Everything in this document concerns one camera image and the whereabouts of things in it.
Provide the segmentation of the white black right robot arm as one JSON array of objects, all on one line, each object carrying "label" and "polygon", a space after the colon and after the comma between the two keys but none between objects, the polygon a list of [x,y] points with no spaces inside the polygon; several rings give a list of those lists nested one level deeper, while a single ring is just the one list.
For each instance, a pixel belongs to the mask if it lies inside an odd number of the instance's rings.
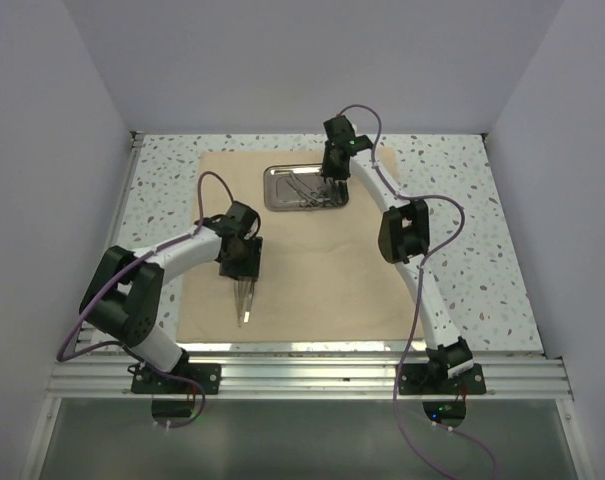
[{"label": "white black right robot arm", "polygon": [[377,142],[359,135],[341,114],[323,123],[326,134],[321,176],[345,183],[356,178],[381,212],[378,249],[383,259],[400,274],[414,302],[406,346],[418,326],[426,344],[427,379],[433,389],[450,392],[474,367],[473,354],[453,323],[433,274],[426,267],[438,251],[430,246],[429,195],[403,194],[387,168],[377,160]]}]

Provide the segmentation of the pointed steel tweezers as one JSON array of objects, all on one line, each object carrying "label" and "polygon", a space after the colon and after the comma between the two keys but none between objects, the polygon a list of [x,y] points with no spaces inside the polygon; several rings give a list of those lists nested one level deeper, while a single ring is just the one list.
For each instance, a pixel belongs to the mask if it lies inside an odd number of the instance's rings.
[{"label": "pointed steel tweezers", "polygon": [[234,282],[235,308],[239,327],[244,325],[246,287],[247,284],[245,279],[238,279]]}]

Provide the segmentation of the blunt steel forceps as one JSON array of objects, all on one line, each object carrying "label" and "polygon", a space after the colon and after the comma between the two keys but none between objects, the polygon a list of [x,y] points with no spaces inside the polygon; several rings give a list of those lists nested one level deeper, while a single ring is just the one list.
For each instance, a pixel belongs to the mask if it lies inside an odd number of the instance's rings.
[{"label": "blunt steel forceps", "polygon": [[255,295],[255,284],[256,281],[251,279],[246,281],[246,288],[244,292],[244,299],[241,308],[241,322],[248,324],[250,321],[251,309],[253,305],[253,299]]}]

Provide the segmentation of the beige cloth wrap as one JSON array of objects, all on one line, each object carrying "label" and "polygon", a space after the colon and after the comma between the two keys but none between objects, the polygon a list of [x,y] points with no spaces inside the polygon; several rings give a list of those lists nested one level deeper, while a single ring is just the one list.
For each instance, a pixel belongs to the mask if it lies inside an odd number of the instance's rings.
[{"label": "beige cloth wrap", "polygon": [[208,152],[204,171],[226,182],[203,182],[208,216],[231,198],[259,212],[264,239],[249,321],[240,325],[235,283],[216,262],[182,277],[176,337],[195,342],[378,341],[407,338],[414,301],[395,267],[381,256],[381,213],[364,186],[348,182],[343,208],[273,212],[264,203],[263,174],[279,165],[320,162],[320,151]]}]

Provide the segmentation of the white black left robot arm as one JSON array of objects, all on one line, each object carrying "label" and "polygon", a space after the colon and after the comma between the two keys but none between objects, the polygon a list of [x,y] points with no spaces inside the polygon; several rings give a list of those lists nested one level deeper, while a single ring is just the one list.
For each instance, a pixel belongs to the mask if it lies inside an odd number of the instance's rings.
[{"label": "white black left robot arm", "polygon": [[154,367],[154,379],[164,390],[183,390],[190,379],[188,356],[156,325],[162,289],[189,270],[215,262],[221,277],[252,290],[260,273],[260,227],[258,212],[234,201],[226,213],[203,218],[147,251],[109,248],[80,305],[81,319]]}]

